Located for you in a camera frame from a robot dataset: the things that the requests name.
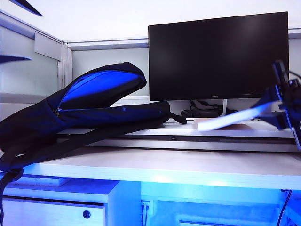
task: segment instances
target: desk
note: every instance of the desk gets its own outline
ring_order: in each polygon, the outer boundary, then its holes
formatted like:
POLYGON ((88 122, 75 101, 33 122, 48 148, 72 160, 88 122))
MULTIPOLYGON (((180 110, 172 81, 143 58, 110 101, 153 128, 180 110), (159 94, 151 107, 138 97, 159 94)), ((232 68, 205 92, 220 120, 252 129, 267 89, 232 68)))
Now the desk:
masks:
MULTIPOLYGON (((278 131, 262 121, 246 122, 245 125, 249 129, 240 133, 234 127, 199 133, 191 123, 187 125, 169 123, 163 128, 133 134, 220 135, 232 136, 232 139, 235 133, 248 137, 293 137, 290 130, 278 131)), ((61 159, 28 166, 24 169, 24 173, 206 186, 301 189, 301 154, 83 147, 61 159)))

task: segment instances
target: computer monitor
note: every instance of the computer monitor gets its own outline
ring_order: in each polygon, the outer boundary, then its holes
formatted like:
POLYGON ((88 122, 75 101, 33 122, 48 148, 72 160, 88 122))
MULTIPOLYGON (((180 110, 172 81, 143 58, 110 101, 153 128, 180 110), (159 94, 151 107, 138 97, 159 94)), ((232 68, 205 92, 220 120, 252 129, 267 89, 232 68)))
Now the computer monitor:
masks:
POLYGON ((149 26, 150 100, 260 97, 288 68, 288 13, 149 26))

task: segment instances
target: backpack zipper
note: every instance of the backpack zipper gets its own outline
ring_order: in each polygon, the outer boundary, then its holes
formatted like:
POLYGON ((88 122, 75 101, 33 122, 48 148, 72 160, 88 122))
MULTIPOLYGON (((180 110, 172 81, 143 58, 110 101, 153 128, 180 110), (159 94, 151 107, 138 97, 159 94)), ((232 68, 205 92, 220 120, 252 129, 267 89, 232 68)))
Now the backpack zipper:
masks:
POLYGON ((57 108, 57 109, 55 110, 55 115, 56 115, 57 117, 59 116, 61 110, 62 110, 61 108, 57 108))

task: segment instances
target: cable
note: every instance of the cable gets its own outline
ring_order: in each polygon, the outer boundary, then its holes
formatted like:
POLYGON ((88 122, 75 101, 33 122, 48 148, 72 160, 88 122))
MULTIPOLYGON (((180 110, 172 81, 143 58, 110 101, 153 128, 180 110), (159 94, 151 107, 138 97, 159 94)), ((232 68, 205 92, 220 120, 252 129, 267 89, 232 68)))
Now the cable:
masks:
POLYGON ((193 100, 190 100, 190 103, 191 103, 191 106, 190 106, 190 110, 192 110, 192 108, 194 107, 194 108, 196 108, 196 109, 198 109, 198 110, 200 110, 198 107, 197 107, 197 105, 196 105, 196 103, 193 101, 193 100))
POLYGON ((290 197, 291 197, 291 194, 292 194, 292 190, 283 190, 283 189, 281 189, 281 191, 282 191, 282 192, 288 192, 288 191, 289 191, 289 193, 288 193, 288 196, 287 196, 287 198, 286 198, 286 201, 285 201, 285 203, 284 203, 284 205, 283 205, 283 207, 282 207, 282 210, 281 210, 281 212, 280 212, 280 215, 279 215, 279 218, 278 218, 278 222, 277 222, 277 226, 280 225, 280 221, 281 221, 281 218, 282 218, 282 214, 283 214, 283 212, 284 212, 284 210, 285 210, 285 207, 286 207, 286 205, 287 205, 287 203, 288 203, 288 201, 289 201, 289 199, 290 199, 290 197))
POLYGON ((149 211, 149 206, 146 206, 145 209, 145 221, 144 221, 144 226, 146 226, 146 221, 147 221, 147 212, 149 211))
POLYGON ((143 226, 144 205, 141 206, 141 211, 142 211, 142 215, 141 215, 141 226, 143 226))
MULTIPOLYGON (((217 104, 214 104, 214 105, 211 105, 209 104, 208 102, 204 101, 204 100, 198 100, 197 101, 204 105, 204 106, 211 106, 213 107, 213 110, 216 110, 219 112, 219 114, 222 113, 222 109, 223 109, 223 106, 222 105, 217 105, 217 104)), ((229 109, 229 108, 226 108, 226 114, 231 114, 231 113, 234 113, 234 112, 238 112, 237 110, 232 110, 232 109, 229 109)))
POLYGON ((299 79, 301 79, 301 76, 299 74, 295 73, 295 72, 287 70, 287 71, 285 71, 285 73, 293 74, 293 75, 297 76, 299 79))

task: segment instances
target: black backpack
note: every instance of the black backpack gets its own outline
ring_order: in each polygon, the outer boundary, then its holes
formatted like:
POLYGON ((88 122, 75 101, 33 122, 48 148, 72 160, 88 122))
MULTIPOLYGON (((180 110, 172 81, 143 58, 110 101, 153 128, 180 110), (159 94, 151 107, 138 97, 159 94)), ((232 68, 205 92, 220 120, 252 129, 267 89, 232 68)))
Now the black backpack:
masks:
POLYGON ((156 128, 169 118, 186 123, 185 118, 170 112, 166 101, 110 107, 145 85, 143 72, 129 62, 103 66, 0 122, 0 148, 4 152, 0 170, 6 172, 0 182, 1 224, 4 188, 22 176, 23 167, 59 158, 102 139, 156 128), (56 134, 71 127, 96 129, 57 143, 56 134))

